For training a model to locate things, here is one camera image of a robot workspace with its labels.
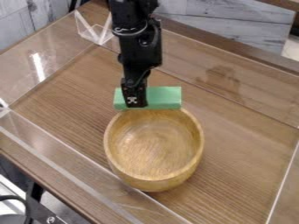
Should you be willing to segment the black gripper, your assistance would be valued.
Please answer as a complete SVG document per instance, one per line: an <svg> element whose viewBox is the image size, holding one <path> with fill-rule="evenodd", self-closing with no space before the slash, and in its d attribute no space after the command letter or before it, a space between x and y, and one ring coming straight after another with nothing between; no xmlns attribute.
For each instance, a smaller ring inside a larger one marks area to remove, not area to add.
<svg viewBox="0 0 299 224"><path fill-rule="evenodd" d="M147 103L147 80L152 68L163 64L161 23L147 21L147 27L135 36L120 36L119 62L124 69L120 81L121 94L128 108L144 108Z"/></svg>

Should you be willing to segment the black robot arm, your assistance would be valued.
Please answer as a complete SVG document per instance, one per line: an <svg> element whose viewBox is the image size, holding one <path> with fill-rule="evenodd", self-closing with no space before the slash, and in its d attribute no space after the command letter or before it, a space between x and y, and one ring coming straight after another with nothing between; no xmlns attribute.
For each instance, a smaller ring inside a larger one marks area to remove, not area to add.
<svg viewBox="0 0 299 224"><path fill-rule="evenodd" d="M161 22L152 14L157 0L107 0L112 16L112 33L117 37L124 77L121 94L129 108L144 108L147 78L163 64Z"/></svg>

